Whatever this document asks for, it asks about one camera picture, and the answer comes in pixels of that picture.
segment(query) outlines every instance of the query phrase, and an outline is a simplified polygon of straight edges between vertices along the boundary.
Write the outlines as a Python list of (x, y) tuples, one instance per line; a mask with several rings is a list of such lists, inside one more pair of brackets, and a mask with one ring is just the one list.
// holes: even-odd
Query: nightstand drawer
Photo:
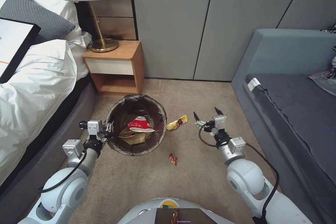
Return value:
[(132, 62), (130, 60), (107, 60), (86, 58), (86, 63), (93, 74), (120, 74), (133, 75)]

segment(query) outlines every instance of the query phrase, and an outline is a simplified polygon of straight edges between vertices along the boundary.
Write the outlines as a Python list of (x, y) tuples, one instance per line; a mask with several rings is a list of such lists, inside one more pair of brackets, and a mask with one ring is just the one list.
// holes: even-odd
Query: wall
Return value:
[(192, 79), (209, 0), (134, 0), (145, 76)]
[(194, 79), (231, 81), (258, 28), (276, 28), (291, 0), (210, 0)]
[(293, 0), (278, 28), (326, 29), (336, 22), (335, 0)]
[(131, 0), (104, 0), (94, 4), (103, 34), (136, 39)]

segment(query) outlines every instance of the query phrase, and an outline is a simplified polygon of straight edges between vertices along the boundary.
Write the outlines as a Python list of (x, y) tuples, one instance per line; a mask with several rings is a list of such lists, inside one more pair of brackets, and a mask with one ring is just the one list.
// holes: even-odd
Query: gray bed frame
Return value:
[[(91, 13), (85, 2), (76, 4), (79, 25), (83, 31), (96, 36)], [(62, 165), (66, 155), (62, 145), (68, 139), (77, 139), (83, 132), (80, 121), (90, 119), (95, 105), (96, 89), (91, 82), (81, 92), (79, 99), (66, 120), (44, 147), (18, 173), (5, 192), (0, 196), (1, 223), (12, 224), (20, 217), (38, 196), (37, 188), (50, 178)]]
[(309, 189), (290, 152), (267, 116), (246, 92), (248, 74), (314, 74), (328, 69), (336, 34), (316, 30), (256, 30), (232, 80), (232, 87), (267, 159), (280, 174), (280, 186), (313, 223), (332, 223), (309, 195)]

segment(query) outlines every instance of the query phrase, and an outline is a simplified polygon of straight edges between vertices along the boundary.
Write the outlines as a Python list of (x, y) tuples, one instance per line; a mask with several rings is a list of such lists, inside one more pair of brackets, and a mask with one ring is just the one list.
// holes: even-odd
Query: gray sofa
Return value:
[(231, 83), (283, 192), (313, 223), (336, 223), (336, 97), (308, 78), (328, 70), (334, 45), (336, 34), (259, 29)]

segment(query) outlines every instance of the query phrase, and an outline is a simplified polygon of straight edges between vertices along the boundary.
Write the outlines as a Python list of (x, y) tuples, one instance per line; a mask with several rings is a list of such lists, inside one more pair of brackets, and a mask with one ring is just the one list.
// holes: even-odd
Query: sofa armrest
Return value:
[(259, 29), (232, 80), (235, 92), (248, 74), (305, 74), (326, 71), (335, 56), (336, 34), (317, 30)]

